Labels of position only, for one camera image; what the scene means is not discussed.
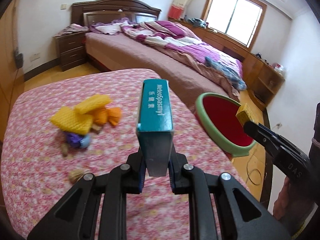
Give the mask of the person's right hand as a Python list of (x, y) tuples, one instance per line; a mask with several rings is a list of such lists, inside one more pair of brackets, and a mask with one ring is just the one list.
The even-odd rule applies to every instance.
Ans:
[(273, 206), (273, 216), (294, 235), (315, 208), (315, 202), (303, 196), (288, 177)]

